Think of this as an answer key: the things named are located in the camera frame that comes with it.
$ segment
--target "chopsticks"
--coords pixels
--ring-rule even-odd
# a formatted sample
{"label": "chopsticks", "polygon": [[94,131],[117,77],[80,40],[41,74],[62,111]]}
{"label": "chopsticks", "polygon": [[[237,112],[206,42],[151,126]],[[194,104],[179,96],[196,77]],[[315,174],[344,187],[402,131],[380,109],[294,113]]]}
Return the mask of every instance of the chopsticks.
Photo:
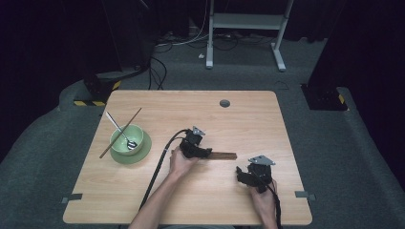
{"label": "chopsticks", "polygon": [[139,110],[134,114],[134,116],[131,118],[131,120],[129,120],[129,122],[122,129],[122,132],[119,133],[119,135],[117,135],[117,137],[110,143],[110,145],[107,147],[107,149],[105,149],[105,151],[100,155],[100,158],[103,158],[105,156],[105,154],[108,152],[108,150],[110,150],[110,148],[114,145],[114,143],[117,141],[117,139],[122,135],[122,133],[124,133],[125,129],[129,126],[129,124],[131,124],[132,120],[134,120],[134,118],[138,115],[138,113],[140,112],[141,109],[142,108],[139,108]]}

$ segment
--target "green bowl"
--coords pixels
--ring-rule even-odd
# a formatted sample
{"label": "green bowl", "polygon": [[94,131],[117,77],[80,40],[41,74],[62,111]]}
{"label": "green bowl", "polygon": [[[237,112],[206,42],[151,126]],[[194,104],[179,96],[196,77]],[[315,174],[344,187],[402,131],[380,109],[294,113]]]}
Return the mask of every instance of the green bowl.
{"label": "green bowl", "polygon": [[111,146],[111,151],[123,156],[132,156],[139,152],[139,150],[142,148],[143,130],[139,126],[131,124],[125,129],[124,133],[128,137],[128,139],[130,139],[131,141],[135,141],[138,146],[135,147],[133,150],[129,150],[125,136],[120,135],[119,130],[116,129],[110,137],[110,144],[117,138],[118,135],[120,136]]}

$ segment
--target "wooden stick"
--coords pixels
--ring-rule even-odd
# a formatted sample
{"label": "wooden stick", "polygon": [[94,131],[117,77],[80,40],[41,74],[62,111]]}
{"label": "wooden stick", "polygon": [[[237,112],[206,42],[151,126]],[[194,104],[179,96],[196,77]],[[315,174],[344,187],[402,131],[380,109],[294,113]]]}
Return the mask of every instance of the wooden stick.
{"label": "wooden stick", "polygon": [[114,143],[117,141],[117,139],[122,135],[122,133],[124,133],[125,129],[129,126],[129,124],[131,124],[132,120],[134,120],[134,118],[138,115],[138,113],[140,112],[142,108],[139,108],[139,110],[134,114],[134,116],[131,118],[131,120],[129,120],[129,122],[126,124],[126,126],[122,129],[122,132],[119,133],[119,135],[117,135],[117,137],[110,143],[110,145],[107,147],[107,149],[105,149],[105,151],[100,155],[100,158],[103,158],[104,155],[107,153],[108,150],[110,150],[110,148],[114,145]]}
{"label": "wooden stick", "polygon": [[203,159],[236,160],[236,158],[238,158],[236,153],[211,152],[207,158]]}

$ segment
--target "wooden table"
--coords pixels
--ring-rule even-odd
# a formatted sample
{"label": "wooden table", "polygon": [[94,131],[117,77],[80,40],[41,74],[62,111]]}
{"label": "wooden table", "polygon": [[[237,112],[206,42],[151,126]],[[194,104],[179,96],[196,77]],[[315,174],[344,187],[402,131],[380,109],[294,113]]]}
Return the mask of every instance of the wooden table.
{"label": "wooden table", "polygon": [[[227,99],[230,106],[220,106]],[[125,125],[142,108],[133,124],[152,138],[152,148],[142,161],[123,165],[110,153],[99,158],[109,145],[113,124],[104,115],[77,178],[63,219],[67,223],[129,224],[137,213],[168,140],[177,131],[197,126],[206,135],[200,147],[215,152],[234,152],[236,160],[200,160],[177,188],[161,224],[254,225],[260,221],[249,192],[236,179],[236,166],[247,172],[249,158],[265,155],[276,162],[282,224],[306,225],[312,217],[292,152],[276,94],[253,91],[114,91],[105,108],[119,125]],[[180,144],[175,140],[174,149]],[[166,156],[152,193],[169,170]]]}

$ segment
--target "white stand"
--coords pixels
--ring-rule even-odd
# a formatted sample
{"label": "white stand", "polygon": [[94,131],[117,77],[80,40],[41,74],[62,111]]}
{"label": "white stand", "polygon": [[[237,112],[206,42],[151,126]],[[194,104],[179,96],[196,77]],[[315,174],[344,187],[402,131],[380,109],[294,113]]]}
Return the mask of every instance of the white stand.
{"label": "white stand", "polygon": [[262,14],[239,14],[239,13],[214,13],[214,0],[211,0],[209,11],[209,34],[206,49],[206,68],[214,67],[213,31],[214,28],[229,29],[253,29],[253,30],[274,30],[279,31],[276,43],[271,43],[271,50],[277,62],[280,72],[286,70],[283,58],[280,54],[280,44],[283,40],[284,31],[287,26],[289,13],[294,0],[288,0],[284,15],[262,15]]}

